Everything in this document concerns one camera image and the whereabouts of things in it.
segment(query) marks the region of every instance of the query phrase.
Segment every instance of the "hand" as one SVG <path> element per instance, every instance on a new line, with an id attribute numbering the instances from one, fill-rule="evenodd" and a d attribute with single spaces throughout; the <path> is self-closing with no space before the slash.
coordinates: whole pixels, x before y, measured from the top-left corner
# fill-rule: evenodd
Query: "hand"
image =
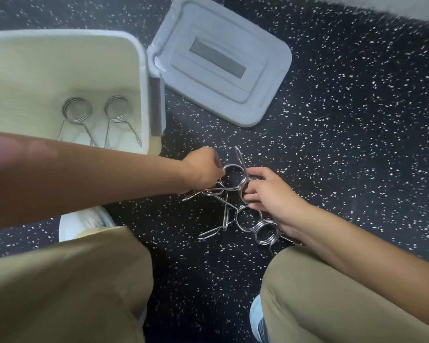
<path id="1" fill-rule="evenodd" d="M 289 232 L 286 231 L 286 225 L 292 227 L 301 222 L 311 205 L 297 195 L 280 176 L 267 167 L 251 167 L 247 172 L 264 178 L 252 180 L 245 190 L 243 198 L 251 202 L 250 208 L 272 214 L 285 232 Z"/>
<path id="2" fill-rule="evenodd" d="M 211 187 L 225 175 L 218 153 L 211 147 L 202 147 L 190 152 L 183 163 L 187 165 L 188 190 L 203 190 Z"/>

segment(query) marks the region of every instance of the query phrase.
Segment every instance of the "sneaker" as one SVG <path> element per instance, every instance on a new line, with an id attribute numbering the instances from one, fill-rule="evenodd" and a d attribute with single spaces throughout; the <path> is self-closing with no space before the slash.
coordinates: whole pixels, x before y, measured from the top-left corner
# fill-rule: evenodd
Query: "sneaker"
<path id="1" fill-rule="evenodd" d="M 270 343 L 269 333 L 265 326 L 264 313 L 262 312 L 261 295 L 257 295 L 249 310 L 249 321 L 254 338 L 261 343 Z"/>
<path id="2" fill-rule="evenodd" d="M 101 206 L 64 214 L 60 217 L 59 242 L 72 240 L 81 232 L 94 227 L 113 226 L 117 225 Z"/>

